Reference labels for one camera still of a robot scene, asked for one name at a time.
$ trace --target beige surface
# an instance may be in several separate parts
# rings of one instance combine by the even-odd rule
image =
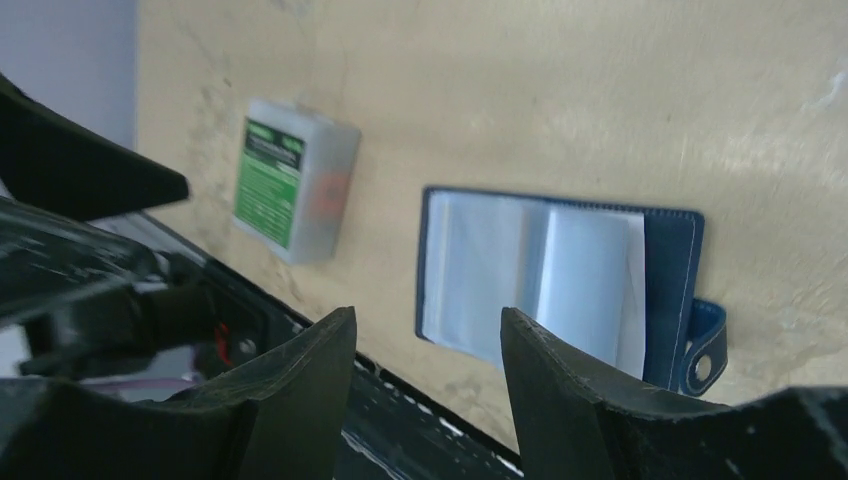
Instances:
[[[691,207],[697,291],[730,314],[708,398],[848,382],[844,0],[145,0],[139,148],[187,174],[157,212],[514,446],[502,376],[417,340],[421,187]],[[337,257],[288,268],[233,228],[247,100],[297,99],[364,133]]]

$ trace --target card holder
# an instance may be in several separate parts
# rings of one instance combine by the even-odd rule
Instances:
[[[718,305],[694,298],[705,222],[703,215],[691,210],[457,187],[427,187],[423,195],[418,254],[415,331],[419,338],[439,343],[428,338],[423,328],[429,205],[431,197],[437,192],[474,193],[542,201],[586,210],[641,213],[644,216],[646,287],[642,380],[675,392],[699,396],[724,371],[727,364],[724,310]]]

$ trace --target black plastic part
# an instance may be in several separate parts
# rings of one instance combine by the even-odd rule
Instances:
[[[224,303],[216,300],[213,289],[195,283],[147,293],[119,288],[65,303],[27,322],[36,348],[18,369],[72,379],[139,372],[160,351],[212,341]]]
[[[848,478],[848,389],[737,407],[630,377],[504,309],[501,344],[525,478]]]
[[[0,180],[20,202],[90,221],[189,197],[186,178],[71,122],[0,74]]]
[[[344,308],[162,403],[0,381],[0,478],[329,480],[355,348]]]
[[[159,270],[138,242],[0,197],[0,328]]]
[[[217,260],[209,260],[204,273],[210,283],[225,285],[250,305],[253,319],[267,319],[267,329],[254,338],[262,349],[291,341],[312,325]],[[364,355],[355,358],[337,480],[521,478],[515,452]],[[228,369],[208,345],[198,347],[195,362],[207,377]]]

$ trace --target white stitching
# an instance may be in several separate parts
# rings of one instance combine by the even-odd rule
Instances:
[[[709,313],[718,313],[718,314],[721,314],[721,310],[720,310],[718,307],[716,307],[715,305],[712,305],[712,304],[710,304],[710,303],[706,303],[706,302],[704,302],[704,301],[700,301],[700,302],[696,303],[696,304],[695,304],[695,309],[697,309],[697,310],[706,310],[706,311],[707,311],[707,312],[709,312]]]
[[[721,333],[726,328],[727,328],[727,324],[722,325],[721,328],[719,328],[718,331],[709,340],[704,342],[704,344],[701,345],[701,347],[698,348],[698,350],[694,354],[692,354],[692,360],[695,360],[696,358],[698,358],[698,356],[701,354],[701,352],[703,352],[707,347],[712,345],[712,343],[715,341],[715,339],[717,339],[719,337],[719,335],[721,335]],[[697,364],[697,362],[693,361],[692,364],[689,367],[686,368],[686,375],[684,375],[684,376],[686,377],[685,378],[686,386],[689,387],[689,390],[692,391],[695,394],[701,394],[703,391],[705,391],[707,388],[709,388],[709,386],[712,385],[712,382],[714,382],[718,378],[718,376],[721,375],[721,372],[724,371],[724,367],[727,366],[727,356],[724,357],[724,362],[722,362],[721,367],[719,367],[718,372],[715,375],[708,375],[707,376],[707,380],[704,381],[704,386],[702,388],[692,388],[692,383],[689,382],[689,373],[690,373],[689,370],[691,368],[694,368],[696,364]]]
[[[686,217],[692,222],[692,242],[689,244],[689,263],[686,265],[686,283],[683,284],[683,299],[680,301],[680,314],[677,316],[677,333],[674,335],[674,351],[671,353],[671,369],[668,372],[667,389],[671,389],[671,380],[674,378],[674,364],[677,359],[677,346],[680,344],[680,329],[683,328],[683,306],[686,305],[686,289],[689,288],[689,278],[692,277],[692,254],[695,250],[695,219]]]

